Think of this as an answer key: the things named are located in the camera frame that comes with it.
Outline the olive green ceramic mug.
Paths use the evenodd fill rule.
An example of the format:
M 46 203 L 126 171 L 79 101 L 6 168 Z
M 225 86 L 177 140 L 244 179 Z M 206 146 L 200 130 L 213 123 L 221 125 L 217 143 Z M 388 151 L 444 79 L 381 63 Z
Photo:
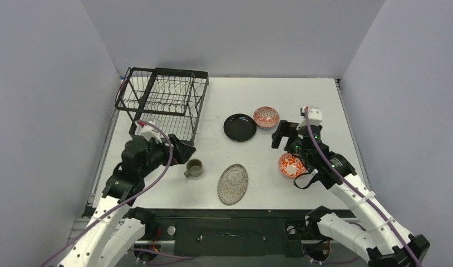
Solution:
M 186 170 L 184 176 L 186 178 L 199 177 L 203 174 L 203 163 L 199 159 L 191 159 L 185 164 Z

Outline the black round plate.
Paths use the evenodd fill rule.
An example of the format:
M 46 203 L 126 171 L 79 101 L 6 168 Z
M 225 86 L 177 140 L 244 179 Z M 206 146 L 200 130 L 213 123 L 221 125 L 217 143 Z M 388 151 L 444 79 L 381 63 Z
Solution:
M 223 124 L 223 131 L 228 139 L 235 142 L 247 142 L 257 131 L 254 120 L 242 113 L 230 115 Z

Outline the speckled oval plate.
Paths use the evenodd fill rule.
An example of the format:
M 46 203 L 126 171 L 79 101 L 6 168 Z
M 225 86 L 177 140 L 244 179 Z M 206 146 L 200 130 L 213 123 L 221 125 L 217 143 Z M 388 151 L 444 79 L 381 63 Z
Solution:
M 224 205 L 235 205 L 245 195 L 249 184 L 248 173 L 241 164 L 232 164 L 221 174 L 217 195 Z

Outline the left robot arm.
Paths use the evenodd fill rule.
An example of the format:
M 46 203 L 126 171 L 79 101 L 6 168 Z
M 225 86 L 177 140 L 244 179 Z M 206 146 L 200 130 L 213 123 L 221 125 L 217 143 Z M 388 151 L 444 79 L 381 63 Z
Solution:
M 59 266 L 115 266 L 136 241 L 152 238 L 156 234 L 155 214 L 133 206 L 148 188 L 144 179 L 160 166 L 187 163 L 195 151 L 174 134 L 160 140 L 133 136 L 107 180 L 92 218 L 70 242 Z

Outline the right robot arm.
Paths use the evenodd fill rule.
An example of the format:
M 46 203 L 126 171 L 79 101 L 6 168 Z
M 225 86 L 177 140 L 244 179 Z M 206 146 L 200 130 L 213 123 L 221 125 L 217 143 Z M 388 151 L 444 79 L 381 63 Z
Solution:
M 421 266 L 430 247 L 423 235 L 414 235 L 395 220 L 367 188 L 356 169 L 342 155 L 329 149 L 321 140 L 321 125 L 304 125 L 280 120 L 272 134 L 272 148 L 287 137 L 284 149 L 300 160 L 319 181 L 338 197 L 358 219 L 363 228 L 344 221 L 324 206 L 305 217 L 305 232 L 313 237 L 327 237 L 352 250 L 368 266 Z

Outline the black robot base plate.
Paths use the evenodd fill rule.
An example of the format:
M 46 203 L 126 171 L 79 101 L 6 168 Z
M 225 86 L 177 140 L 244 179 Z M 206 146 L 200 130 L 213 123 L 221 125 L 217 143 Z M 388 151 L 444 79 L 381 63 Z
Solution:
M 305 223 L 309 210 L 149 209 L 140 207 L 123 215 L 146 220 L 143 237 L 175 255 L 266 256 L 303 255 L 303 245 L 322 248 L 327 238 Z

